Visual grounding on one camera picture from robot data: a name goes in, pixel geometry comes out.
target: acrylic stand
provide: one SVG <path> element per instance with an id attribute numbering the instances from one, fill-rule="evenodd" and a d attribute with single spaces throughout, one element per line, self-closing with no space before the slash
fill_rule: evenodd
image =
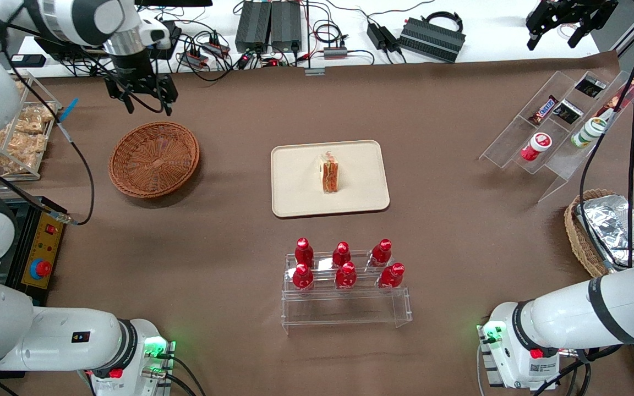
<path id="1" fill-rule="evenodd" d="M 314 289 L 297 290 L 292 273 L 297 262 L 294 254 L 285 256 L 282 281 L 282 328 L 292 326 L 338 325 L 347 323 L 394 323 L 398 328 L 412 321 L 410 294 L 405 282 L 397 288 L 375 286 L 384 267 L 368 267 L 369 250 L 352 251 L 357 281 L 350 290 L 337 290 L 332 269 L 332 252 L 315 253 Z"/>
<path id="2" fill-rule="evenodd" d="M 575 89 L 577 83 L 587 75 L 607 84 L 606 89 L 601 91 L 596 98 L 592 98 Z M 622 71 L 611 83 L 608 83 L 588 71 L 581 80 L 576 81 L 557 71 L 539 89 L 536 95 L 528 101 L 527 105 L 515 116 L 508 127 L 498 135 L 498 138 L 483 151 L 479 160 L 488 158 L 499 168 L 504 168 L 509 163 L 514 162 L 533 175 L 542 168 L 553 171 L 557 176 L 556 180 L 539 198 L 538 202 L 540 202 L 564 186 L 579 166 L 584 163 L 586 156 L 591 153 L 595 143 L 591 143 L 584 148 L 578 148 L 571 143 L 571 135 L 577 133 L 587 120 L 595 116 L 597 111 L 606 105 L 615 93 L 624 86 L 629 76 L 630 73 Z M 529 118 L 546 103 L 549 95 L 553 95 L 559 101 L 567 100 L 571 102 L 572 105 L 583 111 L 583 116 L 579 117 L 574 123 L 569 124 L 550 112 L 539 125 L 533 124 Z M 611 127 L 612 124 L 608 125 L 606 132 Z M 520 151 L 527 145 L 530 138 L 539 132 L 548 134 L 553 143 L 548 150 L 541 153 L 534 161 L 526 161 L 520 156 Z"/>

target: aluminum foil package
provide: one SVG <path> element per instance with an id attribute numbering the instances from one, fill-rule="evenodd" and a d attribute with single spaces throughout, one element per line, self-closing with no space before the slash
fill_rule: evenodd
<path id="1" fill-rule="evenodd" d="M 627 200 L 621 195 L 608 195 L 584 201 L 591 241 L 604 259 L 616 269 L 627 268 Z M 580 208 L 576 216 L 583 224 Z M 634 211 L 632 211 L 632 265 L 634 265 Z"/>

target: wicker tray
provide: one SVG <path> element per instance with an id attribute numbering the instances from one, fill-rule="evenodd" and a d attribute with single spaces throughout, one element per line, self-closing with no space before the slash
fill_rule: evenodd
<path id="1" fill-rule="evenodd" d="M 610 190 L 586 190 L 583 193 L 584 200 L 593 200 L 594 198 L 601 198 L 601 196 L 613 195 L 614 192 Z M 566 235 L 569 236 L 569 243 L 571 243 L 571 251 L 579 260 L 579 263 L 586 268 L 589 274 L 593 278 L 606 275 L 608 270 L 603 265 L 603 259 L 596 252 L 596 248 L 589 240 L 586 231 L 578 222 L 576 214 L 574 214 L 574 208 L 579 203 L 579 196 L 566 207 L 564 211 L 564 226 L 566 228 Z"/>
<path id="2" fill-rule="evenodd" d="M 159 122 L 126 133 L 109 158 L 109 178 L 122 193 L 156 198 L 178 190 L 199 164 L 199 144 L 184 126 Z"/>

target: brown table surface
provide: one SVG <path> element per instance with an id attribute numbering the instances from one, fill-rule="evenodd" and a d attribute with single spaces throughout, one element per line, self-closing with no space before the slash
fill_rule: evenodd
<path id="1" fill-rule="evenodd" d="M 46 80 L 63 103 L 80 97 L 65 124 L 96 181 L 94 218 L 66 230 L 48 305 L 149 319 L 178 341 L 178 356 L 208 396 L 478 394 L 475 325 L 482 317 L 504 301 L 536 298 L 588 274 L 571 253 L 562 218 L 580 175 L 536 205 L 552 175 L 500 170 L 477 158 L 554 71 L 579 78 L 587 68 L 612 76 L 618 63 L 602 53 L 328 68 L 310 78 L 301 68 L 273 68 L 231 73 L 212 87 L 176 75 L 171 118 L 140 106 L 126 114 L 99 79 Z M 196 133 L 201 169 L 166 198 L 127 198 L 107 175 L 111 150 L 136 126 L 166 119 Z M 588 188 L 626 191 L 630 125 L 626 111 L 593 163 Z M 291 220 L 272 214 L 272 148 L 362 139 L 382 147 L 387 210 Z M 42 179 L 25 188 L 83 218 L 89 187 L 80 160 L 57 130 L 48 147 Z M 283 261 L 302 236 L 318 251 L 340 240 L 370 249 L 392 239 L 407 266 L 412 323 L 297 328 L 286 336 Z M 632 348 L 597 361 L 593 371 L 588 395 L 634 395 Z M 89 393 L 74 373 L 28 373 L 6 383 L 21 396 Z M 484 386 L 487 394 L 529 394 Z"/>

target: emergency stop button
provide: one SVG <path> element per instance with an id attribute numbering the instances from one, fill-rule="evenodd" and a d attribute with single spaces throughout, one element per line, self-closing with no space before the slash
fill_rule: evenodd
<path id="1" fill-rule="evenodd" d="M 43 279 L 50 275 L 51 272 L 53 272 L 53 266 L 50 264 L 50 261 L 37 258 L 31 263 L 30 274 L 31 278 L 35 280 Z"/>
<path id="2" fill-rule="evenodd" d="M 531 349 L 530 358 L 541 359 L 544 357 L 544 352 L 541 349 Z"/>
<path id="3" fill-rule="evenodd" d="M 109 378 L 121 378 L 121 375 L 123 374 L 124 371 L 121 368 L 113 368 L 109 370 Z"/>

